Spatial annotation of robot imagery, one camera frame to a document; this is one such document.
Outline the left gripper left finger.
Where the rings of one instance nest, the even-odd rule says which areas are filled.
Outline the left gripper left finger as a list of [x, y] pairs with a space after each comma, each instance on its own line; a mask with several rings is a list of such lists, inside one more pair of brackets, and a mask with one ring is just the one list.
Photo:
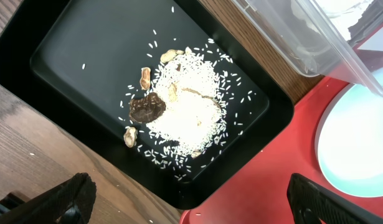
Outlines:
[[87, 173], [77, 173], [34, 198], [13, 191], [0, 200], [0, 224], [87, 224], [96, 196], [96, 183]]

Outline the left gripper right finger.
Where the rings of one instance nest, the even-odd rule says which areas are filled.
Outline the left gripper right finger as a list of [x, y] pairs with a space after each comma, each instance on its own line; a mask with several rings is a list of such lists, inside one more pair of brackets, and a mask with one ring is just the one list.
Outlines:
[[383, 218], [293, 173], [286, 193], [295, 224], [383, 224]]

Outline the light blue plate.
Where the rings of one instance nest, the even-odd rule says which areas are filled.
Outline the light blue plate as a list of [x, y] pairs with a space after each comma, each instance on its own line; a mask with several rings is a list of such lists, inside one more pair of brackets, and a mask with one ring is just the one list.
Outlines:
[[355, 197], [383, 197], [383, 97], [348, 84], [325, 109], [315, 137], [325, 179]]

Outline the rice and food scraps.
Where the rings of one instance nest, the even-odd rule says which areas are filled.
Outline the rice and food scraps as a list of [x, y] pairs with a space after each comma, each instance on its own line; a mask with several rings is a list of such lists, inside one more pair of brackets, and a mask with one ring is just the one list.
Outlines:
[[86, 99], [151, 146], [137, 150], [185, 182], [254, 118], [257, 87], [174, 1], [87, 1]]

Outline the white napkin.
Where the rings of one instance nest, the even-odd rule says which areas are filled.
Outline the white napkin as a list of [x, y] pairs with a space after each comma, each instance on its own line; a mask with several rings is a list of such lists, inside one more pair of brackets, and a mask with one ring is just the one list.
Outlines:
[[316, 0], [345, 40], [351, 39], [349, 28], [356, 25], [374, 0]]

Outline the black waste tray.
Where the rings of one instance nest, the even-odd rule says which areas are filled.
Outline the black waste tray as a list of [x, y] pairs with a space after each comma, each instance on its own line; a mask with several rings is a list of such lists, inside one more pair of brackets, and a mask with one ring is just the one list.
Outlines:
[[[169, 49], [200, 47], [222, 82], [226, 130], [196, 159], [165, 158], [139, 126], [123, 135], [141, 69]], [[199, 206], [293, 117], [288, 95], [199, 1], [25, 0], [0, 35], [0, 85], [173, 207]]]

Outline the red serving tray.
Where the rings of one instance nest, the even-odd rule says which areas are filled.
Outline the red serving tray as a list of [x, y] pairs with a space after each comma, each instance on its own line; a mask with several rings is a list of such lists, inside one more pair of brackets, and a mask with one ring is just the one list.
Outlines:
[[354, 83], [322, 79], [296, 104], [288, 127], [202, 205], [185, 211], [181, 223], [292, 223], [286, 190], [293, 173], [383, 218], [383, 197], [355, 197], [335, 189], [316, 158], [320, 119], [348, 84]]

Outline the clear plastic bin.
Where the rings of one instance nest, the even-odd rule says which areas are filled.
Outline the clear plastic bin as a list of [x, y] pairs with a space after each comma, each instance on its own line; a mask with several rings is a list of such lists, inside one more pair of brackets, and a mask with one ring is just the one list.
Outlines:
[[300, 75], [360, 84], [383, 97], [383, 0], [374, 0], [345, 40], [315, 0], [233, 0]]

